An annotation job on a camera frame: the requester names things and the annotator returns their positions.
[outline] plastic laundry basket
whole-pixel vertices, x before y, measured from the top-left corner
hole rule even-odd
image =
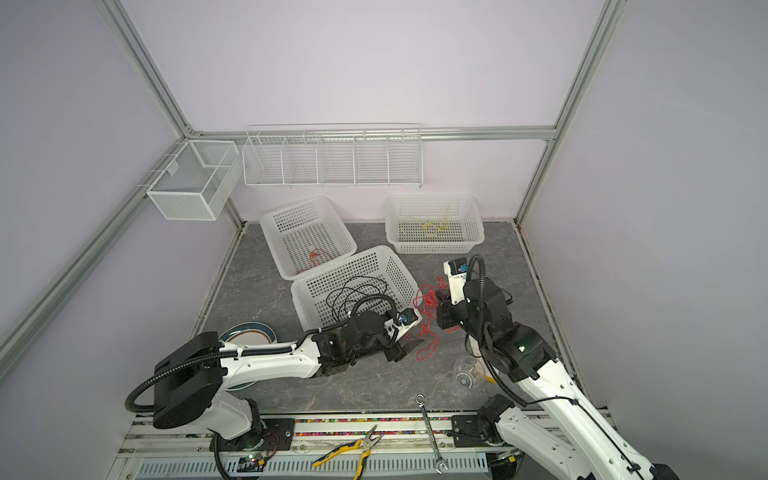
[[[386,239],[397,253],[467,253],[485,234],[469,195],[392,195],[386,200]]]
[[[383,283],[370,278],[354,278],[356,276],[373,276],[383,280]],[[338,295],[338,289],[345,284],[349,288],[343,292],[343,298],[346,298],[349,293],[354,293],[353,289],[363,290],[364,293],[375,293],[361,286],[380,283],[382,290],[386,284],[386,294],[395,300],[398,310],[413,307],[413,300],[418,295],[419,286],[416,285],[406,266],[402,264],[400,257],[384,245],[356,253],[343,260],[334,260],[333,264],[323,265],[309,276],[303,276],[293,282],[290,291],[293,294],[293,305],[296,306],[301,326],[308,330],[327,327],[336,322],[331,308],[326,304],[326,298],[331,294],[329,301],[333,301]],[[362,295],[352,299],[358,300],[361,297]],[[349,309],[352,308],[352,304],[347,304]],[[384,313],[388,308],[388,303],[381,302],[372,309],[378,313]]]
[[[286,280],[357,250],[357,243],[325,197],[287,205],[264,215],[260,222],[280,276]]]

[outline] robotic arm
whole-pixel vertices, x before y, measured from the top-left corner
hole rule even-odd
[[[472,279],[476,263],[479,276]],[[605,421],[538,332],[512,319],[503,290],[485,278],[482,257],[446,262],[445,273],[449,290],[436,294],[438,325],[442,329],[458,325],[476,341],[488,372],[508,396],[489,399],[478,410],[487,440],[517,446],[562,480],[677,480],[669,467],[651,464]],[[499,373],[534,401],[516,395]],[[515,403],[541,405],[571,445],[562,445]]]
[[[479,276],[472,279],[475,264]],[[489,445],[501,441],[514,445],[560,480],[678,480],[666,465],[651,464],[613,430],[568,376],[554,349],[534,329],[512,319],[504,291],[485,278],[482,257],[452,260],[444,267],[449,289],[436,292],[437,323],[443,329],[460,326],[467,332],[488,372],[507,394],[489,399],[478,410],[482,438]],[[373,300],[388,302],[389,310],[358,311]],[[237,450],[254,449],[263,441],[264,429],[257,405],[227,389],[265,379],[330,376],[381,351],[388,361],[397,362],[421,342],[404,338],[420,323],[418,311],[397,312],[391,297],[373,294],[356,302],[348,319],[322,331],[305,332],[293,343],[251,347],[222,343],[215,332],[201,333],[158,363],[155,375],[128,396],[125,406],[131,412],[153,413],[155,428],[194,423],[234,442]],[[516,395],[500,373],[534,401]],[[137,405],[138,396],[151,386],[154,405]],[[533,403],[560,424],[570,445],[519,408]]]
[[[389,303],[390,309],[384,314],[358,313],[374,300]],[[261,442],[264,427],[257,405],[227,389],[282,377],[330,376],[381,351],[390,362],[398,362],[421,343],[403,338],[420,323],[418,311],[397,312],[391,297],[377,293],[356,302],[348,319],[322,331],[305,332],[298,342],[251,347],[222,343],[216,332],[201,333],[159,362],[155,375],[125,400],[125,408],[153,413],[157,429],[193,423],[234,440],[238,450],[252,449]],[[154,386],[154,405],[137,405],[138,396],[150,386]]]

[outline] plate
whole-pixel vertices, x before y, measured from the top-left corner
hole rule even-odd
[[[269,345],[277,342],[277,335],[270,326],[261,322],[246,322],[233,326],[226,332],[219,335],[222,342],[236,343],[237,345]],[[231,386],[228,391],[242,390],[250,387],[256,382],[241,383]]]

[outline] red rope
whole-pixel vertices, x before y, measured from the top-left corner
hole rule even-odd
[[[322,248],[322,247],[315,247],[315,250],[312,250],[310,252],[310,262],[312,262],[313,266],[320,266],[324,262],[328,261],[328,260],[321,261],[320,258],[317,257],[318,253],[324,253],[325,256],[328,257],[328,260],[333,260],[333,257],[331,257],[331,254],[326,252],[324,248]]]
[[[437,306],[438,301],[437,297],[435,296],[436,290],[444,290],[445,289],[445,283],[442,281],[442,278],[438,275],[437,277],[438,284],[436,288],[432,288],[432,285],[429,285],[428,283],[421,285],[419,287],[419,295],[416,296],[415,299],[413,299],[413,307],[418,309],[419,312],[422,313],[422,322],[421,327],[422,331],[419,333],[419,338],[422,338],[425,334],[430,334],[434,338],[432,339],[432,342],[424,347],[423,349],[419,350],[416,353],[416,360],[422,361],[429,358],[430,355],[432,355],[435,352],[435,349],[437,349],[438,344],[438,337],[437,334],[434,332],[431,332],[429,330],[429,327],[432,324],[432,319],[435,318],[435,314],[437,313]],[[423,293],[422,290],[428,289],[429,291],[427,293]],[[423,300],[422,307],[419,308],[419,300]],[[458,329],[458,326],[455,326],[453,328],[447,329],[446,332],[454,332]],[[429,350],[429,353],[426,356],[421,356],[423,352],[426,350]]]

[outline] mounting plate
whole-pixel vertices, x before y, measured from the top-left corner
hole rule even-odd
[[[275,448],[275,436],[278,438],[277,449],[278,450],[290,450],[290,443],[293,440],[293,427],[296,426],[295,419],[262,419],[264,421],[265,428],[262,433],[264,442],[256,447],[256,450],[273,450]],[[237,442],[233,440],[224,440],[219,445],[219,450],[222,452],[237,452]],[[213,451],[213,443],[211,442],[210,450]]]

